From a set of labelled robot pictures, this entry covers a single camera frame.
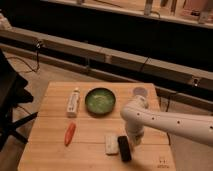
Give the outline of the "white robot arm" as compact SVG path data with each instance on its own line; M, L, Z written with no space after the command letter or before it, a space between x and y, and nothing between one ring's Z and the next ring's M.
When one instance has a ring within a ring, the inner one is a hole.
M136 95L120 111L134 145L141 142L144 127L148 126L213 147L213 117L153 111L147 105L143 96Z

